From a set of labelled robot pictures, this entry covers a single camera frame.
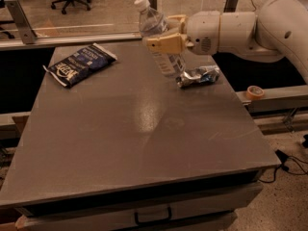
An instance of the table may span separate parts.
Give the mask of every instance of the table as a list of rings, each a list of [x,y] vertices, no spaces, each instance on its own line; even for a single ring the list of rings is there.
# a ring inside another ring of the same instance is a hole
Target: table
[[[223,74],[181,90],[139,41],[103,46],[118,60],[72,89],[45,75],[0,208],[29,230],[229,226],[280,162]],[[80,47],[57,48],[51,64]]]

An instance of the drawer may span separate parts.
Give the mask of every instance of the drawer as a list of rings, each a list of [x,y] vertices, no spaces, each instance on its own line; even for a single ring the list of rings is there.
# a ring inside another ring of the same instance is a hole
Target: drawer
[[[53,230],[74,230],[74,231],[102,231],[102,230],[134,230],[134,228],[149,228],[157,225],[170,226],[180,220],[208,218],[212,214],[232,211],[247,206],[252,199],[261,191],[260,183],[252,183],[239,187],[210,190],[206,192],[195,192],[193,199],[156,204],[142,208],[134,208],[123,211],[114,211],[105,214],[74,218],[66,217],[43,217],[26,218],[23,225],[31,231],[53,231]]]

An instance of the table top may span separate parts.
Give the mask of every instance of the table top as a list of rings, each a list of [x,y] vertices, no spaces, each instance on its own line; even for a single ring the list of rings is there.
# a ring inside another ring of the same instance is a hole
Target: table top
[[[279,164],[223,74],[213,85],[181,90],[140,42],[102,46],[118,60],[70,90],[45,75],[0,207]],[[81,47],[57,48],[51,64]],[[213,63],[185,56],[190,67]]]

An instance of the crumpled foil wrapper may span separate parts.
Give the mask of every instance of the crumpled foil wrapper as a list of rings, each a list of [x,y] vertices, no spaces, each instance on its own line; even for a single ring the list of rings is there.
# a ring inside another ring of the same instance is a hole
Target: crumpled foil wrapper
[[[175,79],[179,88],[185,88],[192,84],[212,84],[220,75],[217,65],[200,66],[192,70],[185,70]]]

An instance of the black snack bag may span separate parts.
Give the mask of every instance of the black snack bag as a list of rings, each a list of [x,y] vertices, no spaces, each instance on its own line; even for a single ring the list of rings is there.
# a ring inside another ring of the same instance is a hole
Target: black snack bag
[[[44,69],[64,87],[71,88],[89,77],[93,72],[102,69],[117,60],[115,54],[94,43],[84,47],[56,64]]]

